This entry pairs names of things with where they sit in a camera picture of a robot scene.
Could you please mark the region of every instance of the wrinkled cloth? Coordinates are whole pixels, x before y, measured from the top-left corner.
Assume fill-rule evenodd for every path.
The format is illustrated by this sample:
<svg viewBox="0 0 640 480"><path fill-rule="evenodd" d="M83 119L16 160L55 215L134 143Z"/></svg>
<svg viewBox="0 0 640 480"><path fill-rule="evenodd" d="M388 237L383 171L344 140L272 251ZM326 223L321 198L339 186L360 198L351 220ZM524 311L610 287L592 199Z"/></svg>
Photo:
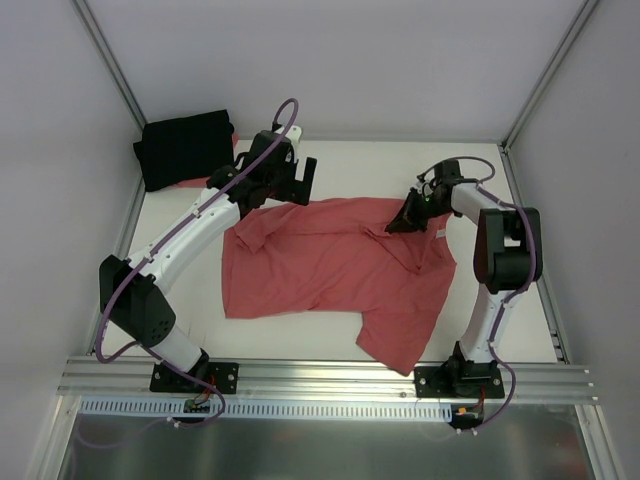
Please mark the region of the wrinkled cloth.
<svg viewBox="0 0 640 480"><path fill-rule="evenodd" d="M453 280L447 216L426 232L384 231L402 200L330 199L254 210L224 236L222 294L230 318L306 310L362 312L356 343L408 375Z"/></svg>

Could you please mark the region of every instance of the white wall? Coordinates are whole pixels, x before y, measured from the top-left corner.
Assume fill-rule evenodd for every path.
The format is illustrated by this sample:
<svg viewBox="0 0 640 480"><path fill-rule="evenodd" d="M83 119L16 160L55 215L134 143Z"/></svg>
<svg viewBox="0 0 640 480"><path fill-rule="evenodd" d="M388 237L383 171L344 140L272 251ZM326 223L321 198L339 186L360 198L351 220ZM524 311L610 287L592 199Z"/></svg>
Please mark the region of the white wall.
<svg viewBox="0 0 640 480"><path fill-rule="evenodd" d="M583 0L91 0L149 121L300 100L305 137L498 141Z"/></svg>
<svg viewBox="0 0 640 480"><path fill-rule="evenodd" d="M601 2L514 148L542 212L572 360L589 364L629 478L640 470L640 2Z"/></svg>
<svg viewBox="0 0 640 480"><path fill-rule="evenodd" d="M0 477L23 478L97 306L138 132L67 0L0 3Z"/></svg>

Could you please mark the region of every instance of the black mounting plate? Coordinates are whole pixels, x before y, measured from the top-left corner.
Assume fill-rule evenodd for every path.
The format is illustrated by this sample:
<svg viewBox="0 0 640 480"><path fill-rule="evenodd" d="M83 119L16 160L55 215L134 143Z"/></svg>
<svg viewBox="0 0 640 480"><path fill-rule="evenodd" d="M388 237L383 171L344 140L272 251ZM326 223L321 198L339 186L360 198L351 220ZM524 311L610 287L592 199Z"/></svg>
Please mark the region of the black mounting plate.
<svg viewBox="0 0 640 480"><path fill-rule="evenodd" d="M209 362L205 379L214 378L214 386L225 395L236 393L239 365L233 362ZM156 393L201 393L204 388L186 380L164 365L155 365L149 390Z"/></svg>
<svg viewBox="0 0 640 480"><path fill-rule="evenodd" d="M504 398L504 386L500 369L493 369L491 376L473 381L462 380L453 385L443 365L439 367L416 367L413 382L418 398L473 398L478 399L484 388L485 398Z"/></svg>

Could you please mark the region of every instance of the metal frame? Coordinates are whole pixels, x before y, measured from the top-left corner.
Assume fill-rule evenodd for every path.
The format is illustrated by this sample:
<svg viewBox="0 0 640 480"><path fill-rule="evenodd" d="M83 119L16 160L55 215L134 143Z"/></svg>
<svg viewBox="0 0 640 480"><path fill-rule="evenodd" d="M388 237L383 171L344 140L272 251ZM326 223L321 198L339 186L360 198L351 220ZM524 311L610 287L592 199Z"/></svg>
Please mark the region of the metal frame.
<svg viewBox="0 0 640 480"><path fill-rule="evenodd" d="M91 8L86 0L71 0L80 20L85 25L91 41L103 59L120 95L142 130L146 119L133 94L118 61L116 60ZM569 26L560 45L549 60L545 71L523 106L518 118L506 136L500 154L514 200L521 202L517 174L510 157L510 147L525 126L531 112L553 80L567 53L584 29L599 0L585 0ZM118 255L126 255L144 199L142 180L138 183L122 234L116 246ZM575 405L582 435L596 478L623 479L624 474L613 452L608 431L598 406L597 389L590 380L589 369L570 365L571 352L565 330L558 315L552 290L546 276L538 282L540 298L549 329L557 347L557 364L514 365L518 387L514 403ZM39 464L36 478L55 478L63 464L64 452L71 437L73 423L82 395L114 397L122 395L154 397L148 390L153 361L144 357L123 357L103 365L91 354L94 331L87 338L87 355L71 357L67 362L59 386L59 399L50 426L48 442L37 452ZM411 377L402 377L375 362L311 362L237 360L240 363L238 394L236 398L270 401L346 401L388 402L415 401L415 389ZM510 376L503 372L505 387L510 386ZM451 402L454 399L443 399ZM420 402L439 403L438 400ZM488 402L499 403L499 400Z"/></svg>
<svg viewBox="0 0 640 480"><path fill-rule="evenodd" d="M413 376L389 370L377 362L216 359L240 364L237 394L232 398L304 401L418 400ZM163 396L149 392L154 361L148 357L121 357L101 364L93 357L71 357L62 375L61 395ZM419 366L439 366L420 363ZM518 388L514 403L595 405L597 390L589 369L566 364L513 364ZM503 370L505 389L511 386ZM500 404L503 400L487 400ZM460 399L420 402L460 403Z"/></svg>
<svg viewBox="0 0 640 480"><path fill-rule="evenodd" d="M582 33L582 31L584 30L587 22L591 18L591 15L595 11L599 3L600 0L585 0L580 7L580 10L578 10L578 13L576 13L576 16L573 17L569 28L567 28L567 31L562 37L562 40L560 40L560 43L551 55L549 62L547 62L547 65L545 66L542 74L538 78L538 81L534 85L533 90L529 94L529 98L527 98L527 101L524 103L524 106L520 110L520 113L518 113L513 126L511 127L509 133L507 133L507 136L503 141L503 146L507 152L516 141L516 138L524 128L527 120L529 119L529 116L536 108L536 105L544 95L547 87L549 86L555 75L558 73L560 66L571 50L571 47L573 47L573 44L580 36L580 33Z"/></svg>
<svg viewBox="0 0 640 480"><path fill-rule="evenodd" d="M526 202L522 198L520 193L520 187L516 180L516 167L512 160L512 156L509 155L503 147L498 147L500 151L500 157L502 158L502 165L504 167L505 174L507 176L507 183L511 190L514 202L518 205L524 205ZM571 361L570 346L567 341L567 335L565 328L558 312L557 303L553 296L553 290L550 286L549 278L546 271L542 272L542 277L536 282L538 287L538 293L540 294L540 302L542 303L542 309L544 311L547 323L549 324L549 333L551 334L554 347L556 348L556 356L558 361L569 363Z"/></svg>

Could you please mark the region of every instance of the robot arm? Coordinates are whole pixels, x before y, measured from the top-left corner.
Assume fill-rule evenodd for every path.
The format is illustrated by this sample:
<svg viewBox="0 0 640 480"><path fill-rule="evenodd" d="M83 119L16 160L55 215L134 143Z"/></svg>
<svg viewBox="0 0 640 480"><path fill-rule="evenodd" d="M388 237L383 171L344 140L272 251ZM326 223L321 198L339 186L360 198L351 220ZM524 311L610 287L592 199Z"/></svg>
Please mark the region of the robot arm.
<svg viewBox="0 0 640 480"><path fill-rule="evenodd" d="M273 131L260 132L250 151L239 156L242 164L214 172L198 199L161 235L129 258L120 260L111 255L100 266L100 306L104 313L116 289L133 272L131 266L142 265L108 312L109 317L142 347L191 377L208 378L209 357L176 325L166 295L207 245L267 198L308 204L317 161L308 158L304 179L295 179L300 127L291 126L273 151L250 168L283 131L283 127L275 125ZM218 195L220 189L245 171L246 177L226 194ZM193 388L188 383L185 388Z"/></svg>
<svg viewBox="0 0 640 480"><path fill-rule="evenodd" d="M540 215L533 208L522 208L521 213L509 208L510 204L483 190L478 180L464 178L455 158L433 170L434 178L428 182L425 174L418 176L418 185L410 190L387 231L424 231L430 218L447 213L467 217L478 227L473 267L479 288L467 330L449 360L428 373L430 381L416 385L418 394L477 398L483 392L486 398L503 398L494 353L518 299L516 293L529 281L532 253L532 280L542 274Z"/></svg>

